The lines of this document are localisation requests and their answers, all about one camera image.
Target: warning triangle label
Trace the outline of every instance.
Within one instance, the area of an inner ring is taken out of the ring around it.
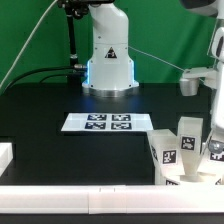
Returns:
[[[111,47],[110,50],[108,51],[107,55],[105,58],[117,58],[117,55],[115,54],[114,49]]]

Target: black table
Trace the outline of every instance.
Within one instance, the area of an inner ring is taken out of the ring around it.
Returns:
[[[154,129],[176,134],[181,116],[204,118],[210,129],[211,91],[183,97],[177,84],[144,84],[123,98],[83,95],[67,84],[20,84],[0,97],[0,141],[14,143],[14,159],[0,185],[152,185],[154,168],[146,133],[63,133],[68,113],[147,113]],[[0,223],[181,223],[190,215],[1,215]],[[203,223],[221,217],[203,215]]]

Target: green screen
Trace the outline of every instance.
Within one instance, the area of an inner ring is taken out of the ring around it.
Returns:
[[[0,6],[0,80],[12,65],[37,21],[52,0],[1,1]],[[116,0],[115,5],[129,17],[129,45],[153,54],[183,69],[212,66],[207,49],[215,19],[186,11],[179,0]],[[92,54],[90,15],[75,21],[80,63]],[[129,50],[135,62],[135,79],[141,83],[178,82],[181,71],[155,59]],[[29,70],[69,65],[66,16],[55,6],[36,32],[10,79]],[[48,75],[38,74],[22,82],[38,82]],[[50,82],[64,82],[52,78]]]

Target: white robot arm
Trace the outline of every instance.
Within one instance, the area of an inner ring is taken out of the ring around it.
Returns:
[[[126,95],[138,87],[134,63],[128,55],[128,17],[114,4],[89,9],[93,19],[93,56],[83,90],[102,97]]]
[[[205,85],[217,90],[212,108],[212,131],[207,142],[211,152],[222,153],[224,150],[224,1],[181,0],[181,3],[190,11],[218,19],[218,26],[210,46],[213,57],[218,60],[217,68],[186,70],[180,79],[180,86],[183,95],[195,95],[198,78],[206,77]]]

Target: wire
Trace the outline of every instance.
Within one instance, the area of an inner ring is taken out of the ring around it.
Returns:
[[[136,49],[136,48],[134,48],[134,47],[131,47],[131,46],[128,46],[128,47],[129,47],[131,50],[133,50],[133,51],[136,51],[136,52],[138,52],[138,53],[140,53],[140,54],[144,54],[144,55],[146,55],[146,56],[148,56],[148,57],[154,58],[154,59],[156,59],[156,60],[158,60],[158,61],[161,61],[161,62],[163,62],[163,63],[165,63],[165,64],[167,64],[167,65],[170,65],[171,67],[174,67],[174,68],[176,68],[176,69],[178,69],[178,70],[184,72],[184,69],[183,69],[183,68],[180,68],[180,67],[178,67],[178,66],[176,66],[176,65],[174,65],[174,64],[171,64],[171,63],[169,63],[169,62],[167,62],[167,61],[165,61],[165,60],[163,60],[163,59],[161,59],[161,58],[159,58],[159,57],[156,57],[156,56],[154,56],[154,55],[152,55],[152,54],[148,54],[148,53],[146,53],[146,52],[140,51],[140,50],[138,50],[138,49]]]
[[[23,52],[25,51],[26,47],[28,46],[28,44],[30,43],[31,39],[33,38],[34,34],[36,33],[37,29],[39,28],[40,24],[42,23],[42,21],[44,20],[44,18],[46,17],[46,15],[48,14],[48,12],[53,8],[53,6],[56,4],[58,0],[54,0],[50,6],[47,8],[47,10],[44,12],[44,14],[41,16],[41,18],[39,19],[38,23],[36,24],[36,26],[34,27],[33,31],[31,32],[30,36],[28,37],[27,41],[25,42],[25,44],[23,45],[22,49],[20,50],[19,54],[17,55],[15,61],[13,62],[11,68],[9,69],[9,71],[6,73],[4,79],[2,80],[1,84],[0,84],[0,92],[2,90],[2,87],[4,85],[4,83],[6,82],[6,80],[9,78],[10,74],[12,73],[13,69],[15,68],[17,62],[19,61],[20,57],[22,56]]]
[[[52,67],[52,68],[40,68],[40,69],[35,69],[26,73],[23,73],[20,76],[17,76],[15,79],[13,79],[4,89],[3,94],[9,89],[11,88],[16,82],[18,82],[19,80],[33,75],[35,73],[41,73],[41,72],[49,72],[49,71],[59,71],[59,70],[68,70],[68,69],[74,69],[74,66],[64,66],[64,67]]]
[[[45,80],[53,78],[53,77],[62,77],[62,76],[67,76],[67,77],[75,77],[75,78],[79,78],[79,77],[85,77],[85,75],[83,73],[80,72],[80,74],[57,74],[57,75],[49,75],[47,77],[44,77],[43,79],[40,80],[39,83],[43,83]]]

